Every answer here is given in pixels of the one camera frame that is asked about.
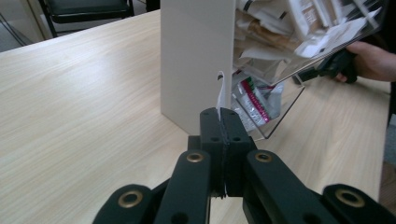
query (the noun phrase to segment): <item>cable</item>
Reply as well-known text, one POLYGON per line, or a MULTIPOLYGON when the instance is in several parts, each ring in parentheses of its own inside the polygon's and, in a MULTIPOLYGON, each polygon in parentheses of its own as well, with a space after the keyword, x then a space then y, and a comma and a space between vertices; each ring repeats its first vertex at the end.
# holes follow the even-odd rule
POLYGON ((7 22, 6 18, 4 18, 3 14, 0 12, 0 22, 2 25, 8 30, 8 32, 14 37, 14 39, 23 47, 27 46, 27 44, 17 35, 11 25, 7 22))

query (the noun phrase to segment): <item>wooden table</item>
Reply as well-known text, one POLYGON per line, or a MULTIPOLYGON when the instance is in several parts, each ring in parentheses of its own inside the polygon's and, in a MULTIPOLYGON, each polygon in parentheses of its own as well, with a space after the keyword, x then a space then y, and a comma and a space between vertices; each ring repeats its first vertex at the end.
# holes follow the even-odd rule
MULTIPOLYGON (((168 178, 187 134, 160 111, 160 12, 0 54, 0 223, 91 223, 127 184, 168 178)), ((378 197, 389 85, 317 78, 274 135, 311 189, 378 197)), ((246 223, 240 199, 211 223, 246 223)))

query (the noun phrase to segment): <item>metal screw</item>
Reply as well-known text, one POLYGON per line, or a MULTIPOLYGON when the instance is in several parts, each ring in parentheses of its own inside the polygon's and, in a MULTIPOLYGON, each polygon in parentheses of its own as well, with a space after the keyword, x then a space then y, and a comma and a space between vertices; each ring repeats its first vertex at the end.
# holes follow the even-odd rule
POLYGON ((143 200, 143 194, 138 190, 130 190, 119 197, 119 206, 123 208, 134 207, 143 200))

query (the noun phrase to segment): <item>black metal bracket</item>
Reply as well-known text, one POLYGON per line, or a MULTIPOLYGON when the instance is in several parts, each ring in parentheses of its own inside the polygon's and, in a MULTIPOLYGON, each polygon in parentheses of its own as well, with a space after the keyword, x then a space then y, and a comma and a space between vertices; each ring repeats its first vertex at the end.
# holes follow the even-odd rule
POLYGON ((239 116, 222 108, 201 113, 201 135, 190 136, 170 179, 151 190, 129 185, 114 192, 94 224, 209 223, 211 197, 242 197, 248 223, 396 223, 358 189, 308 189, 273 152, 258 150, 239 116))

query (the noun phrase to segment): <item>human hand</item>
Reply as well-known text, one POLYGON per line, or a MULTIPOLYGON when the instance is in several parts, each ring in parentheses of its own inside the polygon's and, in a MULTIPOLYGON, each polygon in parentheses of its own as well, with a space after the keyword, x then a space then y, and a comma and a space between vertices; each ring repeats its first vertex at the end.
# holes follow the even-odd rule
MULTIPOLYGON (((354 65, 357 75, 378 81, 396 81, 396 55, 364 42, 355 42, 346 47, 357 54, 354 65)), ((336 79, 346 82, 347 78, 338 74, 336 79)))

